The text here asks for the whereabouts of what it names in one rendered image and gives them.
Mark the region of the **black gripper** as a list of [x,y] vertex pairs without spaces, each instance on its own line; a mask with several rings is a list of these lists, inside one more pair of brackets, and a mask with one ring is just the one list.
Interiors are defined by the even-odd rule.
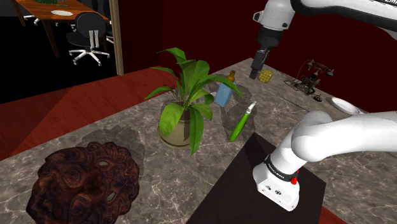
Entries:
[[256,39],[257,43],[260,44],[260,48],[256,51],[254,60],[251,64],[251,73],[249,75],[251,79],[256,79],[270,53],[269,49],[277,47],[282,36],[283,31],[275,31],[265,27],[260,28]]

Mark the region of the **yellow cube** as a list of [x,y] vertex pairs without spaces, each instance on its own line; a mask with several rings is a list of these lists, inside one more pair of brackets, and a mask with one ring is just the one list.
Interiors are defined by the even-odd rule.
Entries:
[[273,72],[268,69],[265,69],[260,72],[258,79],[263,83],[268,83],[272,78],[272,76],[273,76]]

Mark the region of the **blue bottle with brown cap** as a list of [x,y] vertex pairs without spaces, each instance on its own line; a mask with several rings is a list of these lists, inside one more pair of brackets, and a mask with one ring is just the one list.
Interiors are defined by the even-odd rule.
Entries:
[[[235,75],[235,71],[231,70],[230,74],[226,78],[229,79],[230,81],[232,81],[234,85],[236,85],[234,75]],[[233,90],[231,88],[229,88],[226,85],[224,85],[223,83],[221,83],[219,85],[218,91],[216,92],[216,96],[214,98],[214,103],[216,103],[217,105],[219,105],[221,107],[224,107],[226,104],[229,103],[232,93],[233,93]]]

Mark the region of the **antique black telephone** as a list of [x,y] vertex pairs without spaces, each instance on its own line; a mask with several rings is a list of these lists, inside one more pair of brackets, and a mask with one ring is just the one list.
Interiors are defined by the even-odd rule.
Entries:
[[[300,71],[302,70],[304,64],[307,64],[308,71],[313,69],[314,72],[310,76],[300,76]],[[295,78],[292,80],[285,79],[284,82],[296,91],[301,91],[305,95],[313,95],[315,92],[314,87],[321,81],[318,78],[319,73],[324,73],[325,75],[332,77],[334,75],[333,72],[333,69],[330,69],[329,67],[318,63],[313,59],[307,60],[301,65],[301,68],[299,69],[299,72]]]

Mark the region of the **green potted plant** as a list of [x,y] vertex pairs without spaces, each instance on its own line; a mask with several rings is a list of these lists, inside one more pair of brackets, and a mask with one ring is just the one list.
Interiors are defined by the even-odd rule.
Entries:
[[212,119],[209,105],[214,97],[203,88],[212,83],[220,82],[238,95],[242,95],[236,85],[224,76],[209,74],[209,64],[204,60],[188,60],[184,51],[174,47],[165,50],[171,53],[181,68],[179,78],[175,78],[178,93],[174,94],[177,101],[164,108],[160,115],[159,127],[164,136],[168,136],[176,127],[184,112],[190,115],[190,154],[199,148],[204,132],[204,118]]

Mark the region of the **white plate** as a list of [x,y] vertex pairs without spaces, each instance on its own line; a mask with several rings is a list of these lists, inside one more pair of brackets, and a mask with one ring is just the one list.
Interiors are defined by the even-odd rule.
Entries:
[[350,102],[347,102],[343,99],[332,97],[331,103],[339,110],[349,115],[358,115],[362,114],[362,111],[358,109],[356,106],[352,105]]

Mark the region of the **black office chair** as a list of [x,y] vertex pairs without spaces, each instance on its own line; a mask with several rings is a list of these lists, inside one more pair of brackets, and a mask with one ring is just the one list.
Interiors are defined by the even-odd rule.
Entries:
[[95,49],[106,41],[105,20],[98,13],[82,12],[76,16],[74,23],[76,32],[68,32],[66,39],[70,44],[84,47],[84,49],[69,50],[70,56],[73,56],[73,53],[79,53],[73,59],[73,64],[77,65],[82,57],[90,55],[98,63],[98,66],[102,66],[101,61],[95,55],[100,54],[110,58],[110,54]]

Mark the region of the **dark carved wooden head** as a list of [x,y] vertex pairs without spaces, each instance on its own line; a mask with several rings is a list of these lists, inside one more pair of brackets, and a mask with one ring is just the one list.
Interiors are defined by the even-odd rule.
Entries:
[[46,157],[26,211],[36,224],[115,224],[138,194],[139,166],[129,150],[91,142]]

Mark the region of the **wooden dining table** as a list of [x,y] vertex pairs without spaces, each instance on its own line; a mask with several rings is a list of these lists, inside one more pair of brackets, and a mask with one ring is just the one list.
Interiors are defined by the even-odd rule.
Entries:
[[[25,26],[23,15],[20,12],[20,8],[18,7],[18,3],[23,6],[28,12],[33,14],[36,18],[40,19],[45,29],[46,35],[49,39],[49,42],[52,46],[52,50],[56,58],[59,58],[59,51],[57,48],[57,44],[55,42],[55,38],[53,35],[53,31],[51,28],[51,23],[72,23],[79,13],[82,12],[94,12],[88,6],[85,6],[83,3],[78,2],[77,0],[65,0],[65,6],[57,6],[56,4],[41,4],[37,3],[33,0],[10,0],[12,3],[18,18],[23,26]],[[64,10],[70,11],[73,15],[71,16],[60,16],[54,15],[52,13],[53,10]]]

